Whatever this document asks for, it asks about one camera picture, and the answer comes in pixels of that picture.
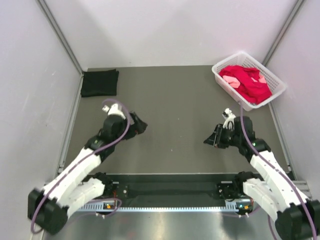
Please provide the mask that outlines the black t shirt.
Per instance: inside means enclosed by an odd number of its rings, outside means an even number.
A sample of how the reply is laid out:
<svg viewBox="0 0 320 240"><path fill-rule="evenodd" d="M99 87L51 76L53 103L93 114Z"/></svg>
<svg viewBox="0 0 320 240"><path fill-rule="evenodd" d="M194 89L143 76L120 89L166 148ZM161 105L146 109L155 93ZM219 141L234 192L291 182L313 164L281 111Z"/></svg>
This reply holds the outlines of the black t shirt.
<svg viewBox="0 0 320 240"><path fill-rule="evenodd" d="M84 72L81 97L116 96L118 79L119 71L116 69Z"/></svg>

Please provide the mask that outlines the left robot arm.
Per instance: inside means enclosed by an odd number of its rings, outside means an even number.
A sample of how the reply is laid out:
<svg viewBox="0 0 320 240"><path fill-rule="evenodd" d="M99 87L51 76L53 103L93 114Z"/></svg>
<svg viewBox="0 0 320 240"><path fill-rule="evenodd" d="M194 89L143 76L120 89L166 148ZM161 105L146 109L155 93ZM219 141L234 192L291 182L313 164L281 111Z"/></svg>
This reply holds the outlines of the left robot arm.
<svg viewBox="0 0 320 240"><path fill-rule="evenodd" d="M97 197L109 198L114 187L104 174L93 176L87 182L83 180L115 151L120 141L144 133L147 127L135 112L128 116L109 113L102 128L86 142L69 166L50 183L29 193L27 217L31 221L31 232L38 234L35 229L38 226L55 235L84 205Z"/></svg>

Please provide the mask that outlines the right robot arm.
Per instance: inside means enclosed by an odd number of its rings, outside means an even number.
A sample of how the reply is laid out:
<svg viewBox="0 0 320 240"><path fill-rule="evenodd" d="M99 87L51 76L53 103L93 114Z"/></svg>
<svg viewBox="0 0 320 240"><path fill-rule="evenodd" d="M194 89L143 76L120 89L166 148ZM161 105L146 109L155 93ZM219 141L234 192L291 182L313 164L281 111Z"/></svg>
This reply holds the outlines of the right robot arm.
<svg viewBox="0 0 320 240"><path fill-rule="evenodd" d="M320 202L309 198L287 176L269 145L256 138L253 123L247 116L235 116L230 109L223 112L224 123L217 124L205 144L219 149L236 147L248 163L258 171L238 173L233 192L239 198L250 197L274 222L283 240L317 239L320 235Z"/></svg>

